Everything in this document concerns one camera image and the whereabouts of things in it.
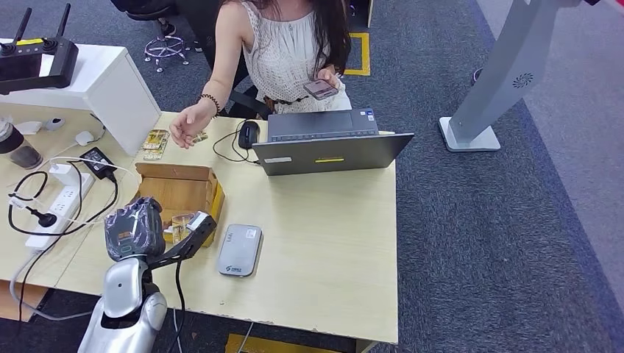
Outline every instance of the water bottle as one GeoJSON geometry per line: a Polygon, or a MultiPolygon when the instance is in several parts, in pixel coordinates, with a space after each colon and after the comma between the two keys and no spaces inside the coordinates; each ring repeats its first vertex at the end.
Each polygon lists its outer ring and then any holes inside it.
{"type": "Polygon", "coordinates": [[[34,149],[13,124],[0,119],[0,154],[24,169],[37,168],[42,162],[41,154],[34,149]]]}

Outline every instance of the light wood tabletop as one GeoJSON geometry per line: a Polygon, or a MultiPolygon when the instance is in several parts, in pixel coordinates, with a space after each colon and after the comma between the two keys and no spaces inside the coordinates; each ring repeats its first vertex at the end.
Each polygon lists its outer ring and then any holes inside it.
{"type": "MultiPolygon", "coordinates": [[[[54,109],[45,107],[25,106],[19,104],[0,103],[0,116],[12,116],[15,124],[25,121],[47,121],[50,118],[64,118],[65,125],[60,129],[50,131],[40,131],[36,135],[26,136],[26,139],[41,153],[45,160],[62,151],[75,142],[75,136],[84,130],[88,130],[94,136],[97,136],[102,125],[89,113],[84,110],[67,110],[54,109]]],[[[119,144],[110,137],[109,134],[88,146],[76,146],[68,151],[63,152],[64,156],[79,156],[85,151],[99,147],[106,155],[108,155],[115,163],[120,166],[128,166],[131,164],[133,157],[127,155],[119,144]]],[[[80,169],[84,172],[88,169],[81,165],[80,169]]],[[[42,166],[39,170],[48,171],[49,165],[42,166]]],[[[15,184],[30,171],[26,171],[13,163],[8,158],[0,155],[0,174],[1,186],[4,195],[0,202],[0,229],[3,231],[2,246],[0,246],[0,279],[10,280],[15,271],[24,261],[29,258],[30,248],[25,247],[28,235],[23,235],[10,228],[7,220],[7,193],[13,191],[15,184]]],[[[29,182],[24,184],[20,192],[26,195],[32,195],[43,180],[40,176],[33,177],[29,182]]],[[[48,204],[56,197],[63,185],[54,177],[50,176],[47,186],[39,199],[48,204]]],[[[104,182],[96,182],[91,188],[90,193],[85,197],[82,209],[81,220],[89,218],[104,206],[104,203],[113,195],[113,186],[105,180],[104,182]]],[[[41,212],[42,207],[34,206],[41,212]]],[[[13,210],[13,219],[18,227],[32,231],[35,228],[37,219],[31,216],[27,211],[13,210]]],[[[28,283],[33,285],[41,285],[43,287],[56,286],[59,278],[63,274],[67,265],[71,262],[74,254],[79,248],[88,233],[89,227],[85,230],[78,231],[72,235],[63,237],[57,245],[50,250],[48,254],[43,256],[37,265],[31,271],[28,277],[28,283]]]]}
{"type": "MultiPolygon", "coordinates": [[[[156,128],[175,116],[163,113],[156,128]]],[[[169,142],[158,163],[206,165],[216,172],[225,203],[216,241],[182,264],[187,310],[282,327],[396,343],[397,228],[394,163],[386,169],[267,177],[251,163],[213,153],[213,143],[235,131],[241,119],[216,118],[208,140],[184,150],[169,142]],[[229,224],[263,231],[258,266],[250,277],[226,277],[216,258],[229,224]]],[[[258,122],[260,140],[266,122],[258,122]]],[[[217,145],[235,158],[228,138],[217,145]]],[[[253,151],[250,160],[255,160],[253,151]]],[[[143,162],[139,154],[135,163],[143,162]]],[[[134,195],[123,178],[124,201],[134,195]]],[[[94,226],[57,286],[99,295],[113,261],[103,226],[94,226]]],[[[170,307],[180,307],[175,266],[154,271],[170,307]]]]}

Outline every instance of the laptop keyboard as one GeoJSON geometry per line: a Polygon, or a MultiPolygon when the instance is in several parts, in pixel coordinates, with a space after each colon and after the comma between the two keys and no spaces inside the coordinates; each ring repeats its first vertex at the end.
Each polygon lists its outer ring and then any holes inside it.
{"type": "Polygon", "coordinates": [[[361,130],[361,131],[348,131],[348,132],[324,132],[322,134],[309,134],[309,135],[284,135],[273,136],[271,142],[282,141],[296,141],[296,140],[315,140],[317,138],[348,138],[351,136],[371,136],[376,135],[374,130],[361,130]]]}

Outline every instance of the black chair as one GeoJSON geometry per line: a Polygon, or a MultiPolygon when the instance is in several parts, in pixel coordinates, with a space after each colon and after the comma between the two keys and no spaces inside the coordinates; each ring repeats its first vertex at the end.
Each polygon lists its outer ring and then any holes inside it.
{"type": "MultiPolygon", "coordinates": [[[[199,42],[211,70],[214,68],[215,62],[215,27],[216,18],[219,14],[219,3],[219,0],[176,0],[177,9],[180,11],[180,15],[186,18],[195,34],[195,40],[199,42]]],[[[245,58],[241,53],[233,87],[235,88],[248,76],[245,58]]],[[[252,86],[245,93],[232,90],[230,101],[234,102],[234,105],[229,112],[221,111],[220,115],[235,118],[255,118],[259,115],[264,120],[268,119],[272,111],[255,98],[257,94],[258,89],[255,86],[252,86]]]]}
{"type": "Polygon", "coordinates": [[[117,7],[133,20],[151,21],[156,28],[156,39],[145,45],[143,50],[145,61],[156,62],[156,72],[163,72],[160,60],[166,57],[181,57],[182,64],[188,65],[184,56],[184,40],[179,37],[165,36],[161,29],[159,18],[178,15],[175,0],[111,0],[117,7]]]}

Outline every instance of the gray floor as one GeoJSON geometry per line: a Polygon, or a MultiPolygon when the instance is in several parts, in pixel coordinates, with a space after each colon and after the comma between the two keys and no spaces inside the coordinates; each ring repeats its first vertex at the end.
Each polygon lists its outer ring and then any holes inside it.
{"type": "MultiPolygon", "coordinates": [[[[512,1],[478,3],[498,36],[512,1]]],[[[623,38],[607,1],[562,10],[544,81],[525,102],[624,309],[623,38]]]]}
{"type": "MultiPolygon", "coordinates": [[[[59,11],[63,0],[29,3],[37,20],[27,37],[54,32],[43,18],[59,11]]],[[[25,4],[2,6],[15,16],[0,23],[0,37],[12,36],[25,4]]],[[[128,47],[159,105],[180,110],[195,99],[208,71],[194,55],[190,66],[171,62],[155,73],[141,61],[151,31],[106,1],[88,0],[74,5],[66,33],[78,43],[128,47]]],[[[376,1],[370,36],[372,75],[345,79],[353,106],[373,107],[382,129],[416,133],[397,161],[400,348],[624,352],[622,311],[533,111],[521,102],[495,124],[499,152],[444,149],[437,120],[461,103],[470,74],[493,43],[476,0],[376,1]]],[[[80,311],[94,300],[53,291],[44,310],[80,311]]],[[[71,352],[85,325],[36,318],[16,337],[15,324],[0,321],[0,350],[71,352]]],[[[167,325],[156,352],[171,340],[169,320],[167,325]]],[[[222,352],[227,332],[245,329],[199,314],[189,327],[183,340],[190,352],[222,352]],[[191,332],[200,335],[193,339],[191,332]]],[[[260,326],[254,335],[341,352],[352,348],[350,340],[281,328],[260,326]]]]}

